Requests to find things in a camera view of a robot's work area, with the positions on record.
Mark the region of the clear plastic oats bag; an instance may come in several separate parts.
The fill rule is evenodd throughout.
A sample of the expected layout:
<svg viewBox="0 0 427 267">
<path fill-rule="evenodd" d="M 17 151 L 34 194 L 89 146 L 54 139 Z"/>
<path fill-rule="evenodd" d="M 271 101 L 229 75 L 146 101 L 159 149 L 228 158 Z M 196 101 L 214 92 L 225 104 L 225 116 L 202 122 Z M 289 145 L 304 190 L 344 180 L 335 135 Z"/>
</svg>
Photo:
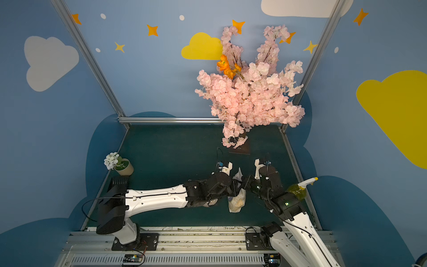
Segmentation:
<svg viewBox="0 0 427 267">
<path fill-rule="evenodd" d="M 235 186 L 235 196 L 228 197 L 229 212 L 238 213 L 245 206 L 246 202 L 246 190 L 242 188 L 242 172 L 239 168 L 236 175 L 232 178 L 233 185 Z"/>
</svg>

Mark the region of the white patterned breakfast bowl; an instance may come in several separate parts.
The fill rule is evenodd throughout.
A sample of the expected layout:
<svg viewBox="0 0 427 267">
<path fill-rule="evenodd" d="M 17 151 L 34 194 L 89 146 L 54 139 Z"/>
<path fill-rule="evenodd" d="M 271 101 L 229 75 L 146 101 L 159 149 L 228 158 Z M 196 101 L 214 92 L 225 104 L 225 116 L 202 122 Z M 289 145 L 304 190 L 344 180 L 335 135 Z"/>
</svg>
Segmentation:
<svg viewBox="0 0 427 267">
<path fill-rule="evenodd" d="M 208 208 L 208 207 L 214 206 L 217 202 L 218 202 L 218 199 L 210 200 L 204 204 L 204 207 Z"/>
</svg>

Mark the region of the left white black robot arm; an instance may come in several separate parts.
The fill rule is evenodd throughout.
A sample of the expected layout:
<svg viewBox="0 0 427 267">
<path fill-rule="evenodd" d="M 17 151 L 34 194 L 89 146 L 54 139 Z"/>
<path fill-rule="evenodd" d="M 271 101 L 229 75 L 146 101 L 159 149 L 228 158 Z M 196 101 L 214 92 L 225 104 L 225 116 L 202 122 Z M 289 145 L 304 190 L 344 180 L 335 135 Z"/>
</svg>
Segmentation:
<svg viewBox="0 0 427 267">
<path fill-rule="evenodd" d="M 112 234 L 122 245 L 139 239 L 139 226 L 131 220 L 134 215 L 169 208 L 208 208 L 238 194 L 238 182 L 223 171 L 212 173 L 206 180 L 189 180 L 157 190 L 132 190 L 129 181 L 129 176 L 114 177 L 98 201 L 96 233 Z"/>
</svg>

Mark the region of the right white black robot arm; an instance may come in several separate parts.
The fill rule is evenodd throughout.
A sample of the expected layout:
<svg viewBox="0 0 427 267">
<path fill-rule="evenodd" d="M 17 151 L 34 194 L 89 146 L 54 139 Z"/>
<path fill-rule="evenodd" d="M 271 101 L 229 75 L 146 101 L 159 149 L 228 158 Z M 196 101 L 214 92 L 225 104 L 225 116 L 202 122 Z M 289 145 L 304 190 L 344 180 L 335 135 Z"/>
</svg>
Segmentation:
<svg viewBox="0 0 427 267">
<path fill-rule="evenodd" d="M 266 163 L 256 163 L 254 176 L 243 180 L 242 188 L 257 195 L 270 213 L 277 216 L 295 238 L 295 246 L 282 227 L 273 222 L 262 227 L 269 245 L 292 267 L 338 267 L 327 246 L 315 230 L 308 213 L 302 205 L 306 188 L 318 181 L 317 177 L 293 184 L 285 189 L 278 171 Z"/>
</svg>

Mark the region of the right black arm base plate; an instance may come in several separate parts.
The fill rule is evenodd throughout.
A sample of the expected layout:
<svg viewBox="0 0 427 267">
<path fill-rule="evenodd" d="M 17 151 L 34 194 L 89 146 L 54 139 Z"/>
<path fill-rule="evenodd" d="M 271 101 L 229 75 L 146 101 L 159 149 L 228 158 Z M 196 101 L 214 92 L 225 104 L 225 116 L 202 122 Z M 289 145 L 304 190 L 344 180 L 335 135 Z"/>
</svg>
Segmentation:
<svg viewBox="0 0 427 267">
<path fill-rule="evenodd" d="M 260 238 L 259 233 L 246 233 L 246 250 L 248 251 L 262 251 L 267 250 L 265 243 Z"/>
</svg>

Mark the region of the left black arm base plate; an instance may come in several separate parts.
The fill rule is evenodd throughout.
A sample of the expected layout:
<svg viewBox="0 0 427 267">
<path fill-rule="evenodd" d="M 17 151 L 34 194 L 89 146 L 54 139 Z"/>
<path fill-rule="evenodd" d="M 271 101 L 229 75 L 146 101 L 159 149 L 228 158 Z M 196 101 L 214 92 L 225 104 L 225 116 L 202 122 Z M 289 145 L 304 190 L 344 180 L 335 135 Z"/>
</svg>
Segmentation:
<svg viewBox="0 0 427 267">
<path fill-rule="evenodd" d="M 112 251 L 156 251 L 159 244 L 158 233 L 141 233 L 136 241 L 123 245 L 118 238 L 113 241 Z"/>
</svg>

